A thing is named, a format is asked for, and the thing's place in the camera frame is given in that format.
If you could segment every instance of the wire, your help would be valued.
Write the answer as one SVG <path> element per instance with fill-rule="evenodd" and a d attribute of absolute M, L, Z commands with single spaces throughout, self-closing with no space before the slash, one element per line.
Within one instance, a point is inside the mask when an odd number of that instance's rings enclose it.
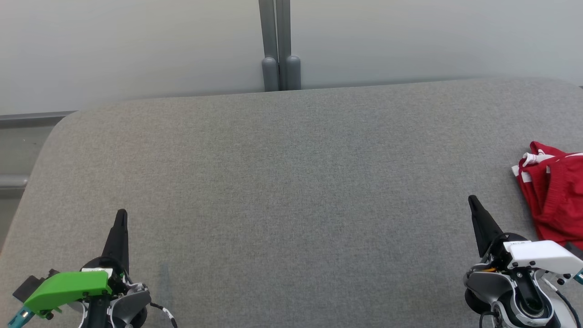
<path fill-rule="evenodd" d="M 484 317 L 485 316 L 497 316 L 498 314 L 496 314 L 496 312 L 492 312 L 492 311 L 486 311 L 486 312 L 482 312 L 482 314 L 480 315 L 480 328 L 482 328 L 482 322 L 484 321 Z"/>
<path fill-rule="evenodd" d="M 83 304 L 83 302 L 79 302 L 81 303 L 81 306 L 83 307 L 83 316 L 81 317 L 81 323 L 79 323 L 79 327 L 81 328 L 83 327 L 83 324 L 85 323 L 85 318 L 87 318 L 87 308 L 85 307 L 85 304 Z"/>
<path fill-rule="evenodd" d="M 168 316 L 168 318 L 170 318 L 170 321 L 172 322 L 172 327 L 178 328 L 178 325 L 176 324 L 176 320 L 174 319 L 174 316 L 172 315 L 172 313 L 170 313 L 170 311 L 168 311 L 167 308 L 165 308 L 161 305 L 158 305 L 156 303 L 152 303 L 152 302 L 150 302 L 150 306 L 152 306 L 156 309 L 160 309 L 160 310 L 162 310 L 162 312 L 166 313 L 166 315 Z"/>
<path fill-rule="evenodd" d="M 579 321 L 579 316 L 577 315 L 577 311 L 575 311 L 575 309 L 571 305 L 571 302 L 569 302 L 569 300 L 563 294 L 561 294 L 560 291 L 556 291 L 556 293 L 563 300 L 563 302 L 565 302 L 565 304 L 567 304 L 567 306 L 569 307 L 569 310 L 571 310 L 571 313 L 573 314 L 573 318 L 575 319 L 575 324 L 577 325 L 577 328 L 581 328 L 581 322 Z"/>
<path fill-rule="evenodd" d="M 542 280 L 545 282 L 545 284 L 547 284 L 550 287 L 550 289 L 552 289 L 555 293 L 557 293 L 557 295 L 563 300 L 563 302 L 565 302 L 565 304 L 567 304 L 567 307 L 569 308 L 569 310 L 573 314 L 573 318 L 575 319 L 575 324 L 577 325 L 577 328 L 581 328 L 581 322 L 579 321 L 579 316 L 577 315 L 577 311 L 575 311 L 575 309 L 571 305 L 571 302 L 569 302 L 569 300 L 565 297 L 565 295 L 561 294 L 561 292 L 557 289 L 557 287 L 555 287 L 553 284 L 551 284 L 546 278 L 543 278 Z"/>

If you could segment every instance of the robotic arm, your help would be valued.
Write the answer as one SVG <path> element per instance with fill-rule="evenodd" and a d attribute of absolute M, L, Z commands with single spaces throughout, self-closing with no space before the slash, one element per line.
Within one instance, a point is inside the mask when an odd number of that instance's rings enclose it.
<path fill-rule="evenodd" d="M 483 317 L 492 315 L 495 328 L 580 328 L 576 311 L 549 280 L 583 284 L 583 252 L 571 244 L 565 248 L 551 240 L 531 242 L 504 233 L 476 196 L 469 197 L 469 204 L 482 260 L 465 274 L 463 283 L 466 303 L 482 315 L 480 327 Z M 545 294 L 539 281 L 560 299 Z"/>
<path fill-rule="evenodd" d="M 174 328 L 176 321 L 163 306 L 152 303 L 148 287 L 129 277 L 128 213 L 119 210 L 100 257 L 80 271 L 51 269 L 47 278 L 30 276 L 13 294 L 24 306 L 8 323 L 21 328 L 37 315 L 51 320 L 60 306 L 82 313 L 79 328 L 140 328 L 147 317 L 146 306 L 162 310 Z"/>

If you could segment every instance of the gray pipe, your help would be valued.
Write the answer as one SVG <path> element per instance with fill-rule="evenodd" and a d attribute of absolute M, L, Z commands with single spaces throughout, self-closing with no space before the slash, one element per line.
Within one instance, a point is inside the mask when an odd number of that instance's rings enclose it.
<path fill-rule="evenodd" d="M 28 175 L 0 175 L 0 189 L 24 189 L 28 182 Z"/>

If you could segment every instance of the black cable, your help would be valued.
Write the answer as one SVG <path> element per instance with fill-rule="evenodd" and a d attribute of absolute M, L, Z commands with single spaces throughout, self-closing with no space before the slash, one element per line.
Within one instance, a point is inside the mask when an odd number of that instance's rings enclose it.
<path fill-rule="evenodd" d="M 152 306 L 156 309 L 160 309 L 160 310 L 162 310 L 162 312 L 166 313 L 166 315 L 170 319 L 170 322 L 172 322 L 172 327 L 178 328 L 178 324 L 176 324 L 176 320 L 174 319 L 174 316 L 172 315 L 172 313 L 170 313 L 170 311 L 168 311 L 168 309 L 166 309 L 165 307 L 163 307 L 161 305 L 153 303 L 153 302 L 150 302 L 150 306 Z"/>
<path fill-rule="evenodd" d="M 492 311 L 485 311 L 482 312 L 482 314 L 480 315 L 480 328 L 482 328 L 482 321 L 484 321 L 484 317 L 485 316 L 496 316 L 496 312 L 492 312 Z"/>
<path fill-rule="evenodd" d="M 577 315 L 577 311 L 575 311 L 575 309 L 571 305 L 571 302 L 569 302 L 569 300 L 563 294 L 561 294 L 560 291 L 556 291 L 556 293 L 563 300 L 563 302 L 565 302 L 565 304 L 567 304 L 567 306 L 569 307 L 569 310 L 571 310 L 571 313 L 573 314 L 573 318 L 575 318 L 575 324 L 577 325 L 577 328 L 581 328 L 581 322 L 579 321 L 579 316 Z"/>

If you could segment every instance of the metal pole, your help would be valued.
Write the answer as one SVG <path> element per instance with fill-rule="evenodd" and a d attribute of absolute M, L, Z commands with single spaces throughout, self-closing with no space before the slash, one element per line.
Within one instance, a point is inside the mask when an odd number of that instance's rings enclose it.
<path fill-rule="evenodd" d="M 28 182 L 28 175 L 0 175 L 0 189 L 24 189 Z"/>
<path fill-rule="evenodd" d="M 292 27 L 290 0 L 276 0 L 278 21 L 279 89 L 300 90 L 300 57 L 292 55 Z"/>
<path fill-rule="evenodd" d="M 265 92 L 279 90 L 278 36 L 273 0 L 259 0 L 259 16 L 265 58 L 261 61 Z"/>

